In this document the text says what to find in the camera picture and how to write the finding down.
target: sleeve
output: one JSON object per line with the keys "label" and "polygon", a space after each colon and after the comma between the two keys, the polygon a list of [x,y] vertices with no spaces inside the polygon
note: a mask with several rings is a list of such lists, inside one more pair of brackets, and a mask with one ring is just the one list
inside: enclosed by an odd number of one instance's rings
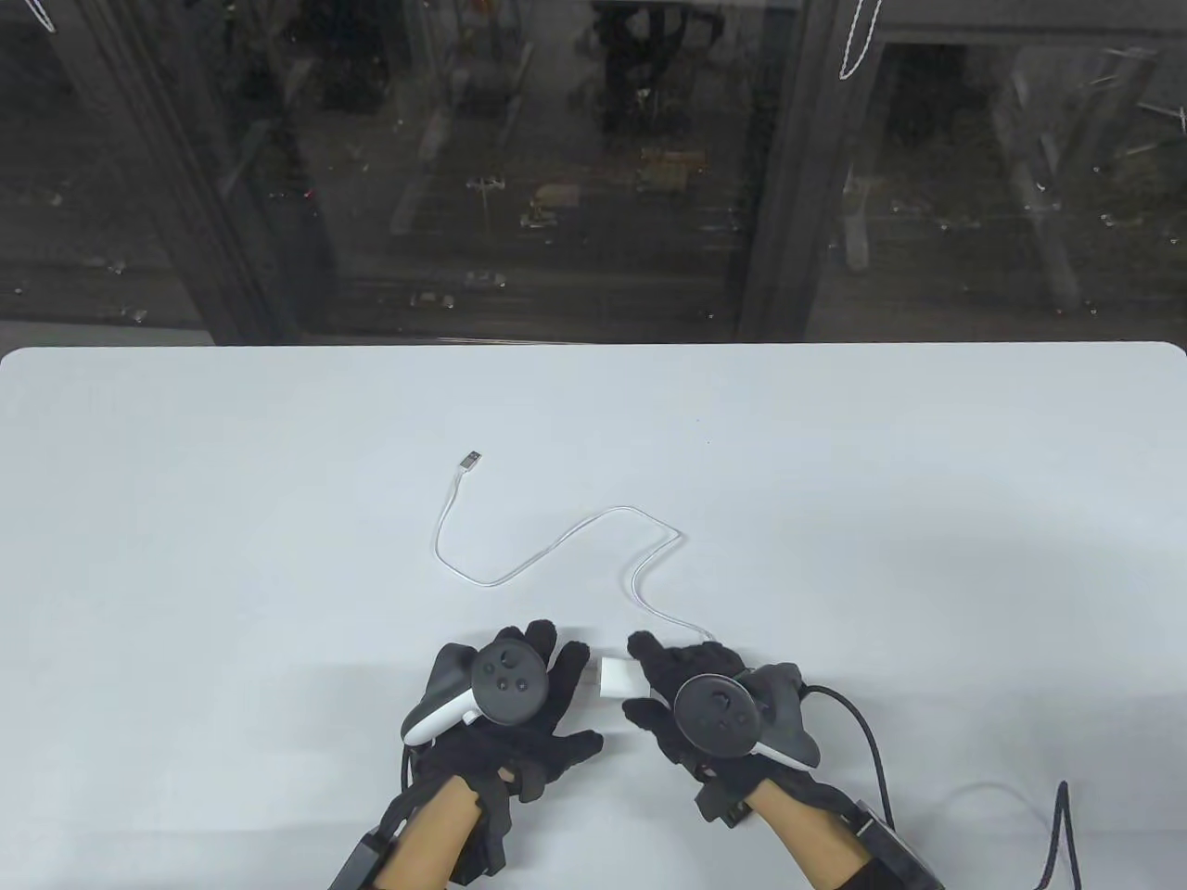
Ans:
{"label": "sleeve", "polygon": [[886,865],[872,859],[838,890],[903,890],[903,888],[902,882]]}

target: white cable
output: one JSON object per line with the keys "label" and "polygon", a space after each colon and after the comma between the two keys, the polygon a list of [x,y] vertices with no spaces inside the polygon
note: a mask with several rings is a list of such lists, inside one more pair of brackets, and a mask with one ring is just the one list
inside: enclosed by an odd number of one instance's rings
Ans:
{"label": "white cable", "polygon": [[599,519],[609,516],[612,513],[630,513],[634,514],[635,516],[642,516],[643,519],[654,522],[656,526],[659,526],[667,533],[664,540],[660,541],[650,551],[648,551],[647,555],[639,561],[639,565],[636,565],[634,571],[630,573],[630,581],[627,585],[628,587],[627,595],[630,598],[630,602],[634,603],[640,609],[642,609],[645,612],[654,615],[656,618],[666,621],[669,624],[675,624],[677,627],[684,628],[685,630],[691,630],[692,632],[700,635],[705,640],[717,638],[699,624],[693,624],[692,622],[684,621],[683,618],[677,618],[674,615],[668,615],[667,612],[656,609],[643,598],[642,593],[639,592],[639,577],[643,573],[643,570],[647,568],[647,566],[650,565],[654,560],[659,559],[659,557],[662,555],[665,552],[667,552],[671,547],[674,547],[677,541],[680,541],[684,538],[684,533],[680,529],[675,528],[674,526],[669,526],[664,520],[656,519],[652,514],[646,513],[645,510],[641,510],[637,507],[629,507],[626,504],[620,504],[617,507],[607,507],[604,510],[595,513],[591,516],[586,516],[576,526],[569,528],[569,530],[561,534],[557,540],[554,540],[547,547],[539,551],[537,554],[534,554],[526,561],[520,562],[518,566],[515,566],[515,568],[509,571],[507,574],[496,578],[493,581],[484,581],[470,574],[466,574],[461,568],[450,562],[447,559],[445,559],[445,557],[442,555],[442,530],[445,528],[445,520],[449,519],[449,514],[453,509],[453,504],[457,502],[458,491],[462,489],[462,478],[471,469],[474,469],[474,465],[478,463],[480,457],[482,456],[477,451],[471,451],[458,465],[457,471],[453,473],[453,482],[450,485],[449,496],[445,498],[445,507],[442,508],[440,517],[437,520],[437,528],[433,532],[433,555],[437,557],[437,560],[449,571],[451,571],[462,580],[469,581],[470,584],[474,584],[478,587],[501,587],[503,584],[507,584],[507,581],[512,580],[513,578],[518,578],[519,576],[521,576],[523,572],[526,572],[528,568],[534,566],[541,559],[547,557],[550,553],[557,549],[557,547],[563,545],[565,541],[567,541],[575,534],[580,532],[583,528],[592,526]]}
{"label": "white cable", "polygon": [[867,55],[869,55],[870,44],[874,43],[874,28],[877,27],[878,13],[882,12],[882,0],[877,1],[874,7],[874,14],[870,17],[870,30],[865,34],[865,45],[862,47],[862,55],[857,57],[853,66],[849,68],[849,52],[853,49],[853,37],[857,36],[857,25],[862,20],[863,6],[865,6],[865,0],[857,0],[857,8],[853,11],[853,24],[849,26],[849,39],[845,40],[845,57],[840,61],[840,80],[843,81],[848,81],[857,74],[857,69],[862,66]]}
{"label": "white cable", "polygon": [[42,23],[42,27],[51,34],[56,34],[58,32],[58,28],[53,25],[53,19],[50,18],[50,13],[45,12],[45,7],[42,6],[40,0],[25,0],[25,6],[27,6],[28,11],[37,17],[39,23]]}

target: black cable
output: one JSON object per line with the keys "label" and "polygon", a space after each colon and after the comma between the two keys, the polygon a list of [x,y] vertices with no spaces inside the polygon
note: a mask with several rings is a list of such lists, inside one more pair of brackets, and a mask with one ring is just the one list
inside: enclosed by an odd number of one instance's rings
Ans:
{"label": "black cable", "polygon": [[882,768],[882,754],[878,751],[878,743],[874,740],[874,730],[870,729],[870,724],[865,721],[862,717],[862,712],[857,710],[857,705],[846,699],[836,689],[830,689],[827,686],[805,686],[800,689],[800,698],[806,699],[814,692],[819,692],[821,695],[827,695],[833,701],[840,703],[840,705],[853,716],[858,725],[862,727],[862,732],[865,733],[865,740],[870,745],[870,754],[874,755],[874,771],[878,777],[878,795],[882,797],[882,816],[886,824],[894,829],[894,814],[890,812],[890,792],[887,790],[887,774]]}
{"label": "black cable", "polygon": [[[878,752],[878,743],[874,740],[874,730],[870,729],[870,724],[865,721],[862,712],[857,710],[857,705],[827,686],[805,686],[800,689],[800,699],[806,699],[814,692],[819,692],[821,695],[827,695],[834,701],[840,703],[853,716],[858,725],[861,725],[862,732],[865,733],[865,740],[870,744],[870,754],[874,756],[874,771],[878,777],[882,813],[886,818],[886,824],[893,831],[894,816],[890,813],[890,793],[887,790],[886,770],[882,768],[882,755]],[[1047,864],[1043,866],[1042,878],[1039,881],[1039,886],[1035,890],[1047,890],[1050,886],[1050,879],[1055,875],[1055,865],[1059,862],[1060,826],[1064,828],[1064,837],[1067,838],[1067,864],[1072,870],[1072,886],[1074,890],[1083,890],[1080,858],[1075,852],[1075,833],[1072,829],[1072,793],[1066,781],[1060,782],[1059,790],[1055,792],[1055,814],[1052,816],[1050,846],[1047,848]]]}
{"label": "black cable", "polygon": [[400,755],[400,794],[408,790],[408,784],[412,782],[412,749],[407,745],[404,746],[404,754]]}
{"label": "black cable", "polygon": [[1047,864],[1042,870],[1042,879],[1035,890],[1047,890],[1050,885],[1052,876],[1055,873],[1055,862],[1059,858],[1059,826],[1064,825],[1064,834],[1067,837],[1067,864],[1072,869],[1072,886],[1081,890],[1080,883],[1080,858],[1075,854],[1075,834],[1072,832],[1072,793],[1067,782],[1059,783],[1055,792],[1055,815],[1050,822],[1050,846],[1047,848]]}

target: glass window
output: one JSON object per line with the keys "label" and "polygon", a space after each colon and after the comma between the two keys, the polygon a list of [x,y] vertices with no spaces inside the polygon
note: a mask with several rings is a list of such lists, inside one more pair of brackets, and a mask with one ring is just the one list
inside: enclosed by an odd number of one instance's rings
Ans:
{"label": "glass window", "polygon": [[1187,53],[888,45],[815,341],[1187,344]]}
{"label": "glass window", "polygon": [[116,148],[23,2],[0,2],[0,319],[201,328]]}
{"label": "glass window", "polygon": [[791,5],[183,9],[222,192],[285,246],[306,332],[734,338]]}

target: metal frame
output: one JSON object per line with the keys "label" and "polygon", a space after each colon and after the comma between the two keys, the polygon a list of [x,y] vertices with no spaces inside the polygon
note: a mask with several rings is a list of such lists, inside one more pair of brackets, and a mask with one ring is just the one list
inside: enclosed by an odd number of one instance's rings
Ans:
{"label": "metal frame", "polygon": [[[248,254],[248,240],[233,223],[179,117],[182,110],[209,114],[212,106],[195,82],[163,71],[170,42],[174,49],[184,45],[171,6],[56,0],[51,40],[83,103],[119,144],[121,172],[142,197],[214,341],[292,341],[296,326],[269,303],[260,280],[261,259],[267,258]],[[267,252],[271,240],[253,241]]]}
{"label": "metal frame", "polygon": [[883,44],[875,42],[857,74],[840,80],[857,0],[812,0],[798,64],[787,71],[742,300],[738,338],[798,341],[807,328],[831,210],[848,172],[846,141],[869,103]]}
{"label": "metal frame", "polygon": [[1042,43],[1187,39],[1182,0],[886,0],[887,43]]}

